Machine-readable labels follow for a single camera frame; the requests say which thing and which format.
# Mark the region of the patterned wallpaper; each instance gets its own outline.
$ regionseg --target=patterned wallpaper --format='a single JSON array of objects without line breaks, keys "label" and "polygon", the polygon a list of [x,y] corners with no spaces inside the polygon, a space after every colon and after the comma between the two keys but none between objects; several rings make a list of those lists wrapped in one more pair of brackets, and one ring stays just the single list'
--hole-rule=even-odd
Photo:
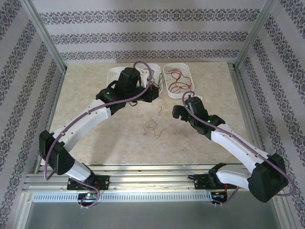
[{"label": "patterned wallpaper", "polygon": [[61,73],[18,0],[0,0],[0,229],[11,228]]},{"label": "patterned wallpaper", "polygon": [[304,15],[301,1],[277,2],[240,69],[265,150],[284,158],[297,184],[288,197],[297,228],[305,228]]},{"label": "patterned wallpaper", "polygon": [[233,63],[264,0],[33,3],[67,64],[134,59]]}]

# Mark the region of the black mounting bracket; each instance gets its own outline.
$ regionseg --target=black mounting bracket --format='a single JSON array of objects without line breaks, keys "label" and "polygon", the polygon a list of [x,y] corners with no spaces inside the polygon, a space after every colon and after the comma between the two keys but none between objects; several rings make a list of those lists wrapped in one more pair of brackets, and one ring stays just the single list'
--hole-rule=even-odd
[{"label": "black mounting bracket", "polygon": [[[215,190],[215,189],[224,189],[223,183],[211,184],[209,179],[209,174],[195,174],[189,175],[189,179],[194,181],[194,187],[196,190]],[[228,189],[236,189],[237,186],[228,184]]]},{"label": "black mounting bracket", "polygon": [[[93,180],[93,185],[97,187],[99,190],[108,190],[109,188],[109,176],[104,176],[104,175],[95,175],[94,180]],[[68,184],[67,184],[67,190],[69,191],[85,191],[85,190],[94,190],[92,188],[89,188],[85,185],[82,185],[75,180],[72,180],[69,178]]]}]

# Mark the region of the red wire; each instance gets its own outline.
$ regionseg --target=red wire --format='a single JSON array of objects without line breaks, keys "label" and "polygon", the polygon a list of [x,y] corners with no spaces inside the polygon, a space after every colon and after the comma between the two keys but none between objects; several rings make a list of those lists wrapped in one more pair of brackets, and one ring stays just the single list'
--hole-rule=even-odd
[{"label": "red wire", "polygon": [[[192,86],[192,81],[191,81],[191,79],[190,79],[188,76],[184,76],[183,73],[182,73],[182,71],[181,71],[180,69],[177,69],[177,68],[172,69],[172,70],[168,71],[166,74],[171,74],[172,78],[175,79],[175,82],[171,83],[171,85],[168,87],[168,90],[170,90],[171,93],[175,93],[175,92],[179,91],[179,92],[177,93],[177,94],[179,94],[180,91],[181,91],[181,89],[188,90],[188,89],[191,88],[191,86]],[[179,74],[179,76],[178,76],[177,78],[175,78],[175,77],[173,76],[173,74]],[[189,79],[190,85],[187,84],[186,81],[185,81],[185,83],[180,82],[179,80],[181,79],[181,76],[183,76],[184,78]]]},{"label": "red wire", "polygon": [[224,194],[224,195],[225,195],[225,196],[227,195],[227,190],[228,190],[228,185],[227,185],[227,184],[225,184],[225,185],[224,185],[224,192],[225,192],[225,194]]},{"label": "red wire", "polygon": [[101,184],[98,181],[95,181],[94,183],[98,185],[97,189],[100,190]]}]

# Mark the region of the beige tabletop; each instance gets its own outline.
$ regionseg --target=beige tabletop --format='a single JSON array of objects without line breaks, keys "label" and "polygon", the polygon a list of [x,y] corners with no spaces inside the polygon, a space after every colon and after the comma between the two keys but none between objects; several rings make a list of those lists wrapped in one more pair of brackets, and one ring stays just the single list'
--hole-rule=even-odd
[{"label": "beige tabletop", "polygon": [[[161,69],[165,63],[157,63]],[[218,115],[243,138],[248,139],[241,110],[226,62],[189,62],[195,92],[203,96],[210,115]],[[67,124],[83,111],[106,87],[107,72],[114,64],[71,64],[68,67],[56,107],[51,131]],[[165,83],[160,98],[151,104],[129,104],[103,121],[70,152],[77,160],[91,165],[102,164],[217,164],[239,163],[220,145],[208,140],[189,123],[172,117],[173,106],[181,99],[167,95]],[[156,136],[143,123],[154,120]]]}]

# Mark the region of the white plastic tray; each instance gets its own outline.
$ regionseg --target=white plastic tray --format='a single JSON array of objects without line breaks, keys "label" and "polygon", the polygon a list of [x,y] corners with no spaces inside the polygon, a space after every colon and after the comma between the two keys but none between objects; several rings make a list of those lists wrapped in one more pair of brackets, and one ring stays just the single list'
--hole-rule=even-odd
[{"label": "white plastic tray", "polygon": [[[161,68],[159,65],[155,64],[155,63],[149,63],[148,66],[154,71],[153,73],[153,80],[156,84],[158,84],[159,81],[159,77],[161,74]],[[147,70],[146,66],[144,64],[137,64],[136,66],[137,68],[141,68],[143,70]],[[118,80],[121,71],[123,71],[126,67],[116,67],[116,68],[111,68],[108,71],[107,74],[107,86],[114,80]],[[160,86],[160,93],[163,90],[163,84],[162,84],[163,79],[160,80],[159,86]]]},{"label": "white plastic tray", "polygon": [[[173,82],[175,82],[175,79],[172,78],[171,74],[167,74],[167,72],[169,72],[170,70],[173,70],[173,69],[180,69],[183,75],[190,78],[190,80],[192,82],[191,89],[181,89],[181,91],[179,93],[171,93],[170,92],[168,87]],[[185,92],[194,91],[194,89],[195,89],[195,85],[194,85],[194,82],[193,82],[193,79],[192,79],[192,76],[191,76],[189,66],[187,66],[185,63],[169,63],[169,64],[166,64],[163,67],[163,75],[164,75],[164,80],[165,80],[168,96],[171,97],[172,99],[181,99]]]}]

